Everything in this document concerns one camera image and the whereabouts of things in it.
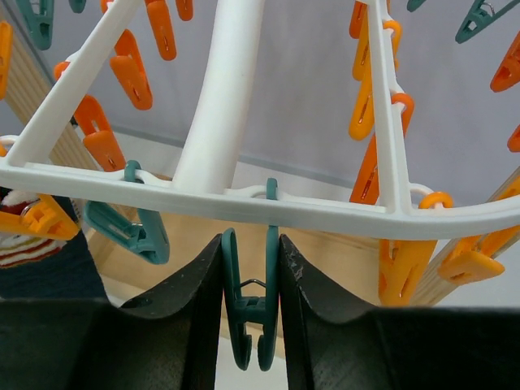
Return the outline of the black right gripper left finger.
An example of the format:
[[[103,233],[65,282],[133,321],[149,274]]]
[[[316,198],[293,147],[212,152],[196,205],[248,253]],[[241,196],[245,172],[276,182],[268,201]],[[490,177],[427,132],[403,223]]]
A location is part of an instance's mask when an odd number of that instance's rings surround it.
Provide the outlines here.
[[[221,239],[151,289],[1,304],[4,389],[212,389],[223,295]]]

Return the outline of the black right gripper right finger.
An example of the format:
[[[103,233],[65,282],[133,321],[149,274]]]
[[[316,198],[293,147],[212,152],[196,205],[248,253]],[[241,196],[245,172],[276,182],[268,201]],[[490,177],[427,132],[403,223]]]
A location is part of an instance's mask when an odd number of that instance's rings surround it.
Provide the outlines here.
[[[516,389],[519,312],[381,308],[279,240],[279,289],[291,389]]]

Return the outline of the dark navy sock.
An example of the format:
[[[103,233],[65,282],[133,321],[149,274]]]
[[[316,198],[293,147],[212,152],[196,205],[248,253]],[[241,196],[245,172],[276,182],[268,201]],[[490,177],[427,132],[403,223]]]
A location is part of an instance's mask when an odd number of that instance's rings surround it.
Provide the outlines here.
[[[82,231],[72,240],[2,232],[1,298],[108,299]]]

